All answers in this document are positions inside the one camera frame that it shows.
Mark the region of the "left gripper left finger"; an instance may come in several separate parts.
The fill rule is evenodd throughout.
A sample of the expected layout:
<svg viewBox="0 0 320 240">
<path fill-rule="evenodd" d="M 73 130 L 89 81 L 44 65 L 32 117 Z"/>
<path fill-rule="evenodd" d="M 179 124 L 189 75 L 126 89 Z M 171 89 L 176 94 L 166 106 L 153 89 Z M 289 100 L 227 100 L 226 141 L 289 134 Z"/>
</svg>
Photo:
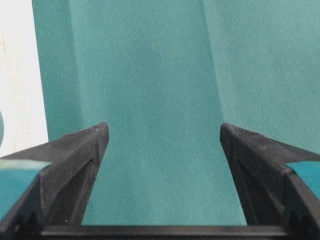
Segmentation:
<svg viewBox="0 0 320 240">
<path fill-rule="evenodd" d="M 24 226 L 79 226 L 109 143 L 105 122 L 0 159 L 0 237 Z"/>
</svg>

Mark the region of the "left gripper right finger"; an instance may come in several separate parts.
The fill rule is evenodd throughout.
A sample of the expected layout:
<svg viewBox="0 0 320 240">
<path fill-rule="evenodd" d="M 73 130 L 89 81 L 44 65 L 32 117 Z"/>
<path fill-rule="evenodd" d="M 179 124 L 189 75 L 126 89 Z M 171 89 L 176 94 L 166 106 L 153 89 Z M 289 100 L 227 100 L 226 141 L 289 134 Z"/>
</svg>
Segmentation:
<svg viewBox="0 0 320 240">
<path fill-rule="evenodd" d="M 219 139 L 247 224 L 279 225 L 301 240 L 318 240 L 320 197 L 294 167 L 310 166 L 319 177 L 319 154 L 226 122 Z"/>
</svg>

